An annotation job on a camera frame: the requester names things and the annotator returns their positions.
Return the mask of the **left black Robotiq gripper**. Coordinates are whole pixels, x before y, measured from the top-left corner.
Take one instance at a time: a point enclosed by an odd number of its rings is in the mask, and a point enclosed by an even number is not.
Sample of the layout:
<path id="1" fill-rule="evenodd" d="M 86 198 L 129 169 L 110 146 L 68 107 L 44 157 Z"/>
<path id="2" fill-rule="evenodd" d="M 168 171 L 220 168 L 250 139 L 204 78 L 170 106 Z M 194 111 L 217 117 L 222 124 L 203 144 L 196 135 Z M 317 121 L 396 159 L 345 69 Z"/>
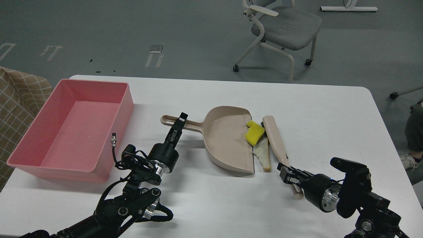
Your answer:
<path id="1" fill-rule="evenodd" d="M 182 112 L 165 137 L 165 142 L 156 143 L 148 154 L 149 160 L 158 161 L 165 165 L 165 173 L 171 173 L 178 160 L 179 153 L 175 150 L 175 147 L 181 137 L 187 117 L 188 114 Z"/>

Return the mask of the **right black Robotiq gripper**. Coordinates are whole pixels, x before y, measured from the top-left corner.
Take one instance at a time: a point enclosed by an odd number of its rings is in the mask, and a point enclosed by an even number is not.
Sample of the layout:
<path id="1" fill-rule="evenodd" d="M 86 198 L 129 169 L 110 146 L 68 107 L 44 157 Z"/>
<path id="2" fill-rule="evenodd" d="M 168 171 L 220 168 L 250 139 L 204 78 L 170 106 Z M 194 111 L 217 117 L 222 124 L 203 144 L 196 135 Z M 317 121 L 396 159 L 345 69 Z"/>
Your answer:
<path id="1" fill-rule="evenodd" d="M 304 194 L 305 199 L 328 213 L 336 210 L 341 184 L 324 174 L 312 174 L 291 166 L 278 163 L 277 170 L 284 183 L 296 185 L 296 193 Z"/>

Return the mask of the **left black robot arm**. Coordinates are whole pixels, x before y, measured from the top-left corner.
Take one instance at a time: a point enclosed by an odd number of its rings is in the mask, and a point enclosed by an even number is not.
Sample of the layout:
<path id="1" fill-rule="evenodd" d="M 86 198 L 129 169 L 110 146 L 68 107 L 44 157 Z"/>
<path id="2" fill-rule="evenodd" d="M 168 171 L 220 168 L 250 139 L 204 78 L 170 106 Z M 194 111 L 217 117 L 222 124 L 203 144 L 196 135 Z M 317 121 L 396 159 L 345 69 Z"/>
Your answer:
<path id="1" fill-rule="evenodd" d="M 176 145 L 181 137 L 186 113 L 175 119 L 163 143 L 155 144 L 147 155 L 137 155 L 129 144 L 115 160 L 115 167 L 130 173 L 109 185 L 103 192 L 93 215 L 50 235 L 39 229 L 24 238 L 118 238 L 136 222 L 166 222 L 173 219 L 172 211 L 160 203 L 158 188 L 141 188 L 143 182 L 158 186 L 164 173 L 171 173 L 178 160 Z"/>

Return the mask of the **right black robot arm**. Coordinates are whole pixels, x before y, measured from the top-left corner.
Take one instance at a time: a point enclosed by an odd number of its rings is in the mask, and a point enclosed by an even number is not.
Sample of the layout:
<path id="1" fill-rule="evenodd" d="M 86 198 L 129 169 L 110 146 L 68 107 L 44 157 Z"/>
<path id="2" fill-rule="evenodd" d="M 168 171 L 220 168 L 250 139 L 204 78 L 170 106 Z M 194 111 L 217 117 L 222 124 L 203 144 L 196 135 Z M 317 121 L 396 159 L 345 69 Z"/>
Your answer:
<path id="1" fill-rule="evenodd" d="M 390 201 L 372 192 L 371 174 L 366 165 L 342 158 L 332 158 L 330 164 L 343 172 L 345 178 L 334 180 L 282 163 L 277 169 L 284 183 L 302 189 L 305 199 L 321 211 L 336 211 L 343 218 L 358 211 L 355 229 L 347 238 L 407 237 L 399 227 L 400 215 L 388 208 Z"/>

